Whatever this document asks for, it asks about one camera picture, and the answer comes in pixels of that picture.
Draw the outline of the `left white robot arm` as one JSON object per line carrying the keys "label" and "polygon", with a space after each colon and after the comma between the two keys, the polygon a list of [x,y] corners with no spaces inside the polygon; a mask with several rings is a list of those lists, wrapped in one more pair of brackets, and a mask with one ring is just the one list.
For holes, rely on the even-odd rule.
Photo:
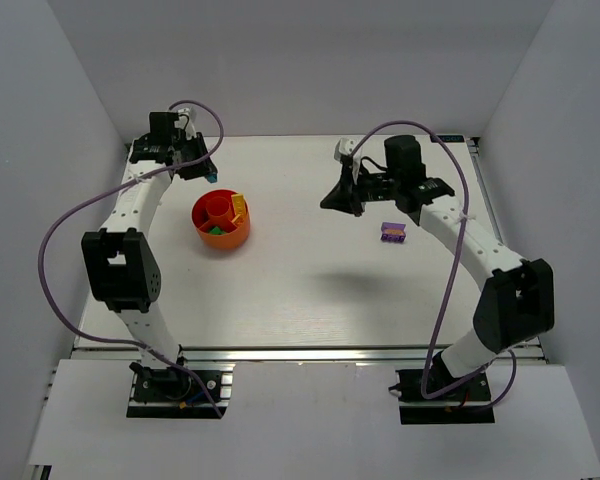
{"label": "left white robot arm", "polygon": [[163,368],[181,348],[158,304],[161,272],[147,239],[152,221],[173,178],[217,181],[218,170],[190,107],[149,114],[148,133],[130,147],[114,208],[95,232],[81,240],[91,293],[106,305],[140,344],[141,364]]}

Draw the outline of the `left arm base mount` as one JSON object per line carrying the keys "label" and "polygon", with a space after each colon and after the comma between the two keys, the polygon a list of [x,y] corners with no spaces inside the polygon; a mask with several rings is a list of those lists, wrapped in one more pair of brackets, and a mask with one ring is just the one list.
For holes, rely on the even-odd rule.
{"label": "left arm base mount", "polygon": [[131,419],[219,420],[203,388],[191,376],[167,367],[130,364],[133,381],[126,417]]}

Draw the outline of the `long yellow lego plate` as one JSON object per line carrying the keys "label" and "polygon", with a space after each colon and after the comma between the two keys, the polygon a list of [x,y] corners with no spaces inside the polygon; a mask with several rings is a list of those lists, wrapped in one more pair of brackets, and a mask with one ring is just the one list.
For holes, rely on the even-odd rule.
{"label": "long yellow lego plate", "polygon": [[231,196],[232,207],[236,217],[245,218],[247,215],[247,206],[242,194],[236,193]]}

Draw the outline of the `green lego brick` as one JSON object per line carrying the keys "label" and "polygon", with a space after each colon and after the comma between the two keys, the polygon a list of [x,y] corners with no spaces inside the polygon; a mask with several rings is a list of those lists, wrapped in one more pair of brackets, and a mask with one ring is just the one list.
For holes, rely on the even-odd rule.
{"label": "green lego brick", "polygon": [[221,229],[220,227],[215,226],[215,227],[213,227],[213,228],[211,228],[209,230],[209,234],[210,235],[220,236],[220,235],[225,235],[226,232],[223,229]]}

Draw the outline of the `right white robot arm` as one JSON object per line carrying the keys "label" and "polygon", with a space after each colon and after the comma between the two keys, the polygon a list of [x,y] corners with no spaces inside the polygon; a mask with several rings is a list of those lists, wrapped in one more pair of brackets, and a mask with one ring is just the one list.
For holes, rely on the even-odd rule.
{"label": "right white robot arm", "polygon": [[427,175],[414,136],[385,140],[386,164],[375,173],[364,167],[357,150],[347,138],[336,144],[340,178],[321,208],[359,217],[368,202],[394,202],[452,253],[450,274],[464,268],[480,290],[469,331],[442,351],[428,352],[419,382],[421,398],[456,392],[502,352],[553,329],[551,266],[514,252],[471,218],[467,201],[459,200],[444,180]]}

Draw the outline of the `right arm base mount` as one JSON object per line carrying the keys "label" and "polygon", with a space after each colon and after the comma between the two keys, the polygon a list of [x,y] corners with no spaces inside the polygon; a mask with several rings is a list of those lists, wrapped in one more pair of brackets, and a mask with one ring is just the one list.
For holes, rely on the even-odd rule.
{"label": "right arm base mount", "polygon": [[421,395],[422,371],[396,371],[397,383],[388,392],[398,399],[402,425],[494,424],[492,396],[484,373],[459,388],[433,399]]}

